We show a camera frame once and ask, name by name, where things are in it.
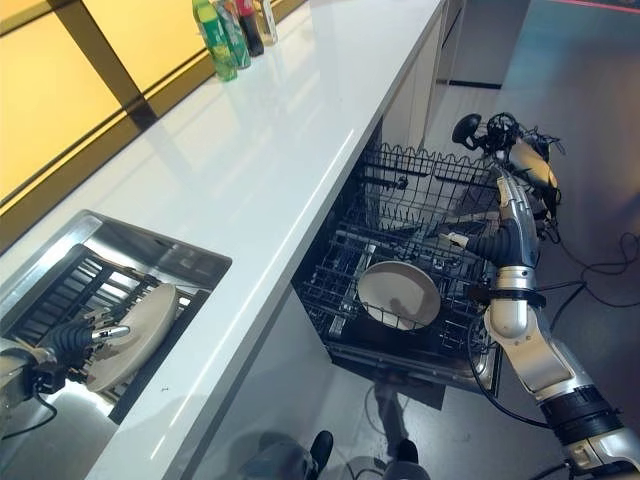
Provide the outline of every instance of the sink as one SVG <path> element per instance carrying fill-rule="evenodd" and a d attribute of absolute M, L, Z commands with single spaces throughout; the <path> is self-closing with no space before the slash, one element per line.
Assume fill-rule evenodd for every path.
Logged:
<path fill-rule="evenodd" d="M 84 478 L 230 266 L 223 255 L 90 211 L 80 212 L 46 242 L 0 287 L 1 337 L 35 346 L 57 323 L 90 311 L 108 308 L 121 318 L 165 282 L 178 288 L 178 314 L 160 347 L 122 384 L 89 392 L 84 369 L 71 369 L 68 378 L 75 381 L 67 379 L 47 398 L 58 416 L 0 442 L 0 477 Z M 47 415 L 35 400 L 24 402 L 13 411 L 7 432 Z"/>

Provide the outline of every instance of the bottle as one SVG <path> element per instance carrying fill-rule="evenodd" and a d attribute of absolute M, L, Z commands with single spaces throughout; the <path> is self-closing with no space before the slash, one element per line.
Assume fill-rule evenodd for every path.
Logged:
<path fill-rule="evenodd" d="M 238 71 L 215 7 L 209 3 L 209 0 L 191 0 L 191 4 L 193 18 L 213 58 L 218 77 L 225 82 L 233 80 L 238 76 Z"/>
<path fill-rule="evenodd" d="M 251 0 L 236 0 L 236 6 L 238 7 L 238 14 L 240 15 L 240 26 L 247 39 L 249 55 L 252 57 L 262 55 L 264 53 L 264 45 L 260 39 L 258 25 L 256 25 L 256 13 L 253 10 Z"/>
<path fill-rule="evenodd" d="M 247 68 L 251 65 L 251 57 L 247 50 L 247 43 L 238 21 L 238 11 L 233 0 L 216 0 L 216 12 L 222 20 L 222 27 L 231 47 L 231 54 L 236 68 Z"/>
<path fill-rule="evenodd" d="M 271 10 L 271 0 L 254 0 L 256 9 L 260 9 L 258 15 L 258 28 L 265 45 L 274 45 L 278 42 L 278 32 L 276 31 L 276 19 Z"/>

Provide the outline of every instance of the dishwasher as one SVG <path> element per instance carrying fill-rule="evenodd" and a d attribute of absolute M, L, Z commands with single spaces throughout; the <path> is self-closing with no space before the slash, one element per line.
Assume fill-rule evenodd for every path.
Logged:
<path fill-rule="evenodd" d="M 365 147 L 292 280 L 335 364 L 356 373 L 385 372 L 405 385 L 479 392 L 469 338 L 480 381 L 497 395 L 502 351 L 476 322 L 484 307 L 469 296 L 489 283 L 493 267 L 439 236 L 493 234 L 499 220 L 495 180 L 481 159 L 372 142 Z M 386 326 L 360 302 L 360 276 L 390 260 L 409 263 L 434 281 L 441 308 L 428 326 Z"/>

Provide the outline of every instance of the white countertop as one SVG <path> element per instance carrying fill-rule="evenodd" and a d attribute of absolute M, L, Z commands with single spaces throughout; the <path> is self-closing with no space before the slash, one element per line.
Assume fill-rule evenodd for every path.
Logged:
<path fill-rule="evenodd" d="M 439 3 L 311 0 L 237 80 L 207 81 L 0 257 L 7 278 L 89 209 L 233 260 L 91 478 L 171 477 L 186 462 Z"/>

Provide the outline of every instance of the plate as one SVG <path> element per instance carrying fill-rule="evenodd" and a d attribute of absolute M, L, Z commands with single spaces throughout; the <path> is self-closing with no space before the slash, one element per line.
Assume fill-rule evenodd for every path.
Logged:
<path fill-rule="evenodd" d="M 362 274 L 357 289 L 369 315 L 401 330 L 427 326 L 440 311 L 440 294 L 431 277 L 405 262 L 376 263 Z"/>
<path fill-rule="evenodd" d="M 94 354 L 87 389 L 106 390 L 139 370 L 169 331 L 176 317 L 177 302 L 176 287 L 168 283 L 140 300 L 119 323 L 131 329 L 129 334 L 109 340 Z"/>

